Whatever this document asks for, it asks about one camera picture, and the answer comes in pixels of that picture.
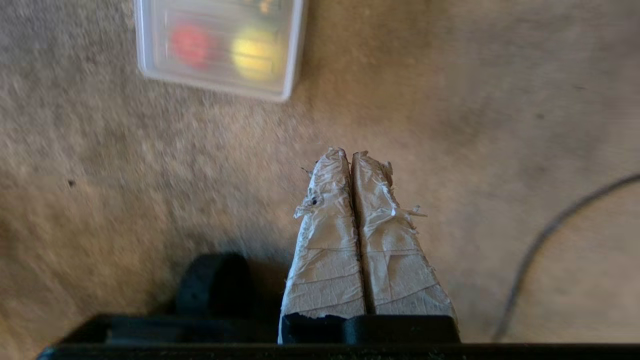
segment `black cable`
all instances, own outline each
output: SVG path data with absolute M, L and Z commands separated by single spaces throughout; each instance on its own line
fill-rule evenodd
M 502 337 L 504 337 L 507 329 L 509 328 L 509 323 L 511 321 L 511 317 L 513 316 L 513 310 L 515 309 L 516 302 L 518 301 L 518 297 L 520 296 L 520 291 L 522 290 L 524 281 L 527 277 L 527 274 L 529 273 L 531 264 L 533 263 L 536 256 L 540 252 L 540 249 L 546 243 L 549 237 L 554 232 L 556 232 L 565 221 L 574 216 L 582 208 L 585 208 L 592 202 L 601 199 L 602 197 L 609 195 L 613 191 L 623 188 L 624 186 L 632 184 L 636 181 L 640 181 L 640 174 L 633 174 L 631 176 L 627 176 L 620 180 L 617 180 L 611 184 L 605 185 L 590 193 L 589 195 L 581 198 L 570 207 L 566 208 L 547 224 L 544 230 L 542 230 L 538 237 L 536 237 L 535 241 L 533 241 L 533 244 L 531 244 L 529 250 L 527 250 L 524 258 L 522 259 L 522 262 L 520 263 L 518 273 L 516 274 L 515 281 L 513 282 L 513 285 L 511 287 L 511 292 L 509 293 L 509 299 L 507 300 L 507 304 L 504 307 L 504 312 L 502 314 L 502 317 L 500 318 L 500 322 L 498 323 L 498 328 L 493 335 L 493 342 L 499 342 Z

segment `plastic container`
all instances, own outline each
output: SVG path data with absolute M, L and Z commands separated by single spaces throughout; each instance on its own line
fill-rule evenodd
M 299 72 L 304 0 L 136 0 L 150 78 L 285 101 Z

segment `yellow object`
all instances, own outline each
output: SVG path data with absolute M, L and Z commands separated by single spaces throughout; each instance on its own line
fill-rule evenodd
M 282 71 L 282 47 L 275 31 L 246 28 L 236 35 L 231 48 L 236 70 L 245 79 L 267 81 Z

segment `beige carpet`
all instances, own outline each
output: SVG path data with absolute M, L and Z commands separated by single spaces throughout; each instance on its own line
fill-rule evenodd
M 640 2 L 311 0 L 271 104 L 142 78 L 128 0 L 0 1 L 0 358 L 168 299 L 202 252 L 284 288 L 329 145 L 394 165 L 460 317 L 487 341 L 534 235 L 640 168 Z M 640 186 L 543 251 L 510 341 L 640 341 Z

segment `red object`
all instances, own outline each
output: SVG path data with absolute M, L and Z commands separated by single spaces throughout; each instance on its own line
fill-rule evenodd
M 171 48 L 185 64 L 204 68 L 216 47 L 216 39 L 200 26 L 178 25 L 171 34 Z

